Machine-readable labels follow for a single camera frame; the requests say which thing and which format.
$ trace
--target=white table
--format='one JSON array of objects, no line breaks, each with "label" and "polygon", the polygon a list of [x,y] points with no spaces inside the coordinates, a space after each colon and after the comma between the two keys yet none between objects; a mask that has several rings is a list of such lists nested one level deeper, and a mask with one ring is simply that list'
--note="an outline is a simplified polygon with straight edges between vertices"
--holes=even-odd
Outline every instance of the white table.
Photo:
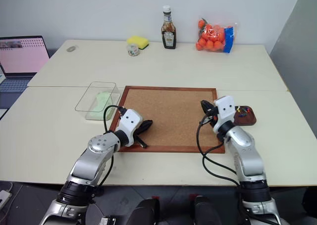
[{"label": "white table", "polygon": [[[85,88],[29,87],[0,121],[0,180],[62,184],[101,121],[74,110]],[[218,90],[253,108],[244,127],[256,141],[269,185],[317,185],[317,140],[289,92]],[[211,155],[233,168],[232,156]],[[226,170],[212,171],[235,178]],[[207,174],[198,153],[117,153],[107,184],[229,185]]]},{"label": "white table", "polygon": [[[126,85],[209,87],[218,90],[287,88],[262,45],[236,45],[230,54],[196,51],[194,44],[167,50],[150,43],[129,56],[126,42],[68,40],[28,86],[88,86],[93,81]],[[76,46],[76,50],[67,49]]]}]

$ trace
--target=black cable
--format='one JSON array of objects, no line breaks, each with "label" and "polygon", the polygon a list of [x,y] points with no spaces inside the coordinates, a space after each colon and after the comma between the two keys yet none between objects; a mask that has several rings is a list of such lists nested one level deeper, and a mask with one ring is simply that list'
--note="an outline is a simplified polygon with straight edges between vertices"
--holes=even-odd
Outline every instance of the black cable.
[{"label": "black cable", "polygon": [[220,164],[220,163],[217,163],[217,162],[213,161],[212,159],[210,159],[209,157],[207,157],[206,155],[204,155],[204,152],[203,152],[202,148],[200,147],[200,143],[199,143],[199,132],[200,132],[200,129],[201,129],[201,127],[203,126],[203,122],[205,121],[206,118],[207,118],[207,115],[205,115],[205,116],[203,117],[203,119],[201,120],[201,122],[199,123],[199,126],[198,126],[198,128],[197,128],[197,132],[196,132],[196,143],[197,143],[197,147],[198,147],[199,152],[203,155],[203,158],[205,158],[205,159],[208,160],[209,162],[211,162],[211,163],[213,163],[213,164],[215,164],[215,165],[217,165],[217,166],[219,166],[219,167],[225,168],[225,169],[231,171],[232,173],[235,173],[235,174],[236,174],[236,171],[234,171],[233,169],[231,169],[231,168],[229,168],[229,167],[226,167],[226,166],[224,166],[224,165],[222,165],[222,164]]},{"label": "black cable", "polygon": [[207,150],[207,151],[203,154],[203,155],[204,155],[204,156],[203,156],[203,167],[204,167],[204,169],[205,169],[209,174],[213,175],[214,177],[217,177],[217,178],[220,178],[220,179],[229,180],[229,181],[235,183],[237,186],[239,186],[239,183],[236,182],[235,180],[233,180],[233,179],[231,179],[231,178],[228,178],[228,177],[225,177],[225,176],[221,176],[221,175],[215,174],[215,173],[211,172],[209,169],[207,169],[207,167],[206,167],[206,165],[205,165],[206,154],[209,153],[210,151],[216,149],[216,148],[221,147],[222,145],[223,145],[223,143],[221,143],[221,144],[218,145],[218,146],[212,147],[212,148],[210,148],[209,150]]},{"label": "black cable", "polygon": [[104,181],[108,178],[108,176],[109,176],[109,174],[110,174],[110,172],[112,170],[112,167],[113,167],[113,162],[114,162],[114,159],[113,159],[113,156],[112,156],[109,170],[108,170],[107,174],[104,176],[104,178],[102,179],[102,181],[100,182],[100,184],[97,186],[96,191],[98,191],[100,189],[100,187],[103,185]]},{"label": "black cable", "polygon": [[[108,129],[107,129],[107,124],[106,124],[106,113],[107,113],[107,110],[111,107],[114,107],[114,108],[117,108],[117,109],[121,109],[122,107],[120,106],[117,106],[117,105],[109,105],[106,107],[105,111],[104,111],[104,126],[105,126],[105,133],[108,132]],[[107,177],[109,176],[111,170],[112,170],[112,167],[113,167],[113,162],[114,162],[114,158],[113,156],[111,157],[111,165],[109,167],[109,170],[107,172],[107,174],[104,176],[104,178],[102,179],[102,181],[100,182],[100,184],[97,186],[96,188],[96,192],[99,191],[100,187],[102,186],[102,184],[104,183],[104,181],[107,179]]]},{"label": "black cable", "polygon": [[105,126],[105,132],[108,131],[107,129],[107,124],[106,124],[106,113],[107,113],[107,110],[111,107],[114,107],[114,108],[117,108],[117,109],[120,109],[121,107],[120,106],[117,106],[117,105],[109,105],[106,107],[105,111],[104,111],[104,126]]},{"label": "black cable", "polygon": [[81,217],[80,225],[86,225],[86,213]]},{"label": "black cable", "polygon": [[2,219],[1,219],[1,222],[2,222],[2,220],[4,219],[4,224],[6,225],[6,214],[5,214],[5,212],[2,211],[2,210],[0,210],[0,212],[3,212],[3,214],[4,214],[4,216],[3,216]]}]

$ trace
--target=clear plastic container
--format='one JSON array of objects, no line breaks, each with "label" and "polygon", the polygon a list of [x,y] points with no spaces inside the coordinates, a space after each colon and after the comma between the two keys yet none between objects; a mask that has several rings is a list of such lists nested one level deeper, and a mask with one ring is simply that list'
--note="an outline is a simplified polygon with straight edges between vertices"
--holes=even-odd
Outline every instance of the clear plastic container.
[{"label": "clear plastic container", "polygon": [[[75,110],[87,120],[103,120],[109,105],[116,105],[120,98],[118,87],[113,82],[92,82],[77,103]],[[107,110],[106,120],[111,119],[115,108]]]}]

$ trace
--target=red object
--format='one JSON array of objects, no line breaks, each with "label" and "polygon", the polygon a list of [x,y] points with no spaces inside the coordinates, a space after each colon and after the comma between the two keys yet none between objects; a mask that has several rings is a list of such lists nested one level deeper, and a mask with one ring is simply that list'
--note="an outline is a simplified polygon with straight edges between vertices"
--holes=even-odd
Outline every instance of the red object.
[{"label": "red object", "polygon": [[221,29],[221,27],[220,27],[219,25],[215,25],[215,26],[213,27],[213,29],[214,29],[216,32],[219,32],[220,29]]},{"label": "red object", "polygon": [[209,36],[208,36],[207,33],[205,33],[205,32],[202,33],[202,38],[203,38],[203,39],[208,40],[208,37],[209,37]]},{"label": "red object", "polygon": [[215,41],[215,43],[213,44],[213,47],[214,47],[214,48],[216,49],[216,51],[217,51],[217,50],[222,50],[223,45],[222,45],[221,42]]},{"label": "red object", "polygon": [[208,33],[210,30],[212,30],[212,25],[206,24],[206,32]]},{"label": "red object", "polygon": [[199,50],[199,51],[201,51],[201,50],[203,50],[204,48],[203,48],[203,46],[201,46],[199,43],[196,43],[196,49]]},{"label": "red object", "polygon": [[224,28],[220,28],[220,30],[219,30],[218,41],[220,41],[220,42],[224,41]]},{"label": "red object", "polygon": [[210,32],[210,34],[209,34],[208,39],[209,39],[210,41],[215,42],[215,41],[218,40],[218,34],[217,34],[214,30],[212,30],[212,31]]},{"label": "red object", "polygon": [[199,196],[199,194],[190,194],[189,195],[189,201],[194,201],[197,196]]},{"label": "red object", "polygon": [[203,38],[200,38],[200,39],[198,40],[198,43],[199,43],[201,46],[205,46],[205,45],[206,45],[206,40],[203,39]]},{"label": "red object", "polygon": [[213,42],[212,41],[207,41],[206,49],[212,51],[212,49],[213,49]]},{"label": "red object", "polygon": [[200,29],[202,29],[204,25],[205,25],[205,21],[203,21],[202,19],[198,21],[198,27]]}]

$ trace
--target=laptop keyboard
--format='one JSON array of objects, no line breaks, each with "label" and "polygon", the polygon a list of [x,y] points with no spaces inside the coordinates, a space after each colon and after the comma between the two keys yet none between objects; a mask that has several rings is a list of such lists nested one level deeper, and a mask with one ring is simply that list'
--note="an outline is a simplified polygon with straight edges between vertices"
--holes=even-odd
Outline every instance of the laptop keyboard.
[{"label": "laptop keyboard", "polygon": [[23,92],[29,81],[29,79],[6,79],[0,84],[0,92]]}]

